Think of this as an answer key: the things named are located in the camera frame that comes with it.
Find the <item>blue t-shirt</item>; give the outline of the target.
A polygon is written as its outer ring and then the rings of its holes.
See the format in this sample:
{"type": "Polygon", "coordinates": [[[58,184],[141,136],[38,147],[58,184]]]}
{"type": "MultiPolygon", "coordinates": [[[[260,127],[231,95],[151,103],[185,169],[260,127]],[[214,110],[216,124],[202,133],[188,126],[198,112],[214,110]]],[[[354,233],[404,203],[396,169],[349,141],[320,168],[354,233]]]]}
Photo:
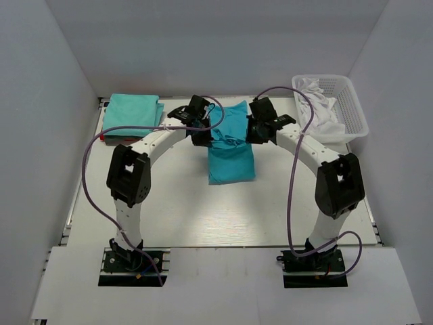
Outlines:
{"type": "Polygon", "coordinates": [[[208,181],[222,185],[252,181],[256,177],[252,145],[246,142],[248,105],[242,101],[234,106],[219,106],[210,112],[211,130],[208,148],[208,181]]]}

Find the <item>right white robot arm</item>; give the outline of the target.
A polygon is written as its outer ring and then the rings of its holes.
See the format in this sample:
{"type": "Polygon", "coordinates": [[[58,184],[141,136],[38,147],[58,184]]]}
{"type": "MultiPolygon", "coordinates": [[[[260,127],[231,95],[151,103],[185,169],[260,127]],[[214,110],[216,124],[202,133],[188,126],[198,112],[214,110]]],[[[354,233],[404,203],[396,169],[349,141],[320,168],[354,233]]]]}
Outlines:
{"type": "Polygon", "coordinates": [[[278,115],[268,97],[253,99],[250,110],[247,142],[273,142],[294,155],[288,189],[288,219],[292,218],[297,164],[302,162],[316,177],[314,199],[319,214],[303,252],[294,249],[290,222],[287,233],[292,256],[312,269],[323,269],[329,263],[329,254],[335,251],[338,239],[343,236],[340,231],[346,218],[365,197],[359,159],[352,153],[343,155],[326,148],[292,117],[278,115]]]}

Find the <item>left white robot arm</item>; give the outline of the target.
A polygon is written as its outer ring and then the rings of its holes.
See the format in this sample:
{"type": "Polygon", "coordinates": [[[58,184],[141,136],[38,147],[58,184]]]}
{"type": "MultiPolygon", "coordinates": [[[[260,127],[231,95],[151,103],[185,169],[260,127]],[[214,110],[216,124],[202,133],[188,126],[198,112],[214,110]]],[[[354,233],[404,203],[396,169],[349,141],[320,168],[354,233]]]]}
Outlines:
{"type": "Polygon", "coordinates": [[[143,240],[140,232],[141,203],[151,189],[151,167],[169,148],[190,136],[193,145],[209,146],[212,141],[210,118],[206,113],[214,104],[193,95],[184,108],[166,115],[157,131],[131,146],[115,147],[108,171],[107,186],[116,207],[120,229],[110,240],[110,248],[129,270],[143,262],[143,240]]]}

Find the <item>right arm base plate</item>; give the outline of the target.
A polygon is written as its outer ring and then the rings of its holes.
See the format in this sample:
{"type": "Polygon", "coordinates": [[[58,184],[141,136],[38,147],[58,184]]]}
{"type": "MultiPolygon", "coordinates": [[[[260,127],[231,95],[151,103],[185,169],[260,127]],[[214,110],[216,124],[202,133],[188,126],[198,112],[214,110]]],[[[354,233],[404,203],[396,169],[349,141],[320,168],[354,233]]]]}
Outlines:
{"type": "Polygon", "coordinates": [[[335,249],[330,253],[297,258],[290,250],[281,251],[276,257],[282,266],[284,288],[346,288],[346,271],[342,252],[335,249]]]}

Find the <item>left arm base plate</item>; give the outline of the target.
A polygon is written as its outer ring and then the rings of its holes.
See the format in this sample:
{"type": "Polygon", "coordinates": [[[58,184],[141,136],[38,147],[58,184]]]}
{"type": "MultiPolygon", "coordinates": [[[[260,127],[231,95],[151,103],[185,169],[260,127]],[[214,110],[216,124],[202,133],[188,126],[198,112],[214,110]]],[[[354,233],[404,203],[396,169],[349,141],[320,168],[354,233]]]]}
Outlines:
{"type": "Polygon", "coordinates": [[[127,264],[110,248],[104,249],[101,263],[99,287],[161,287],[168,278],[170,267],[169,248],[151,248],[146,253],[153,259],[161,281],[147,257],[140,256],[138,262],[127,264]]]}

